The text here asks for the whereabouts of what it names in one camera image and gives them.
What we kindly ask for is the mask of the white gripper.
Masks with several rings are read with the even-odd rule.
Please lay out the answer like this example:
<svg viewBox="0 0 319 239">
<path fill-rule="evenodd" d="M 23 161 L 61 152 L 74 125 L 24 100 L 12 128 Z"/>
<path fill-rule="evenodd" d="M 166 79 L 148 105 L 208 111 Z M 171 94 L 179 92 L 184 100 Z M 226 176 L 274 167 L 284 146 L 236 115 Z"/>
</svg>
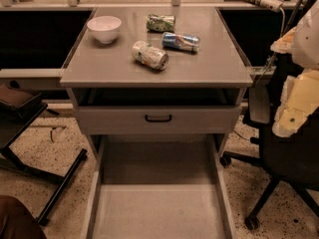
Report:
<svg viewBox="0 0 319 239">
<path fill-rule="evenodd" d="M 298 77 L 288 76 L 284 83 L 272 132 L 290 137 L 319 108 L 319 71 L 305 69 Z"/>
</svg>

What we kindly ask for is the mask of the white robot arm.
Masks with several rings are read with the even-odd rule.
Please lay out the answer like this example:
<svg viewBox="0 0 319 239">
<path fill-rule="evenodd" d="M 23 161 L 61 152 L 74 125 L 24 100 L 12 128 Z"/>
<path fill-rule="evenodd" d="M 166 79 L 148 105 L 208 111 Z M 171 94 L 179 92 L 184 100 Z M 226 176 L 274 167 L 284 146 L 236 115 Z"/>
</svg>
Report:
<svg viewBox="0 0 319 239">
<path fill-rule="evenodd" d="M 272 126 L 275 135 L 289 137 L 319 108 L 319 0 L 271 50 L 290 53 L 293 63 L 303 68 L 299 76 L 285 80 Z"/>
</svg>

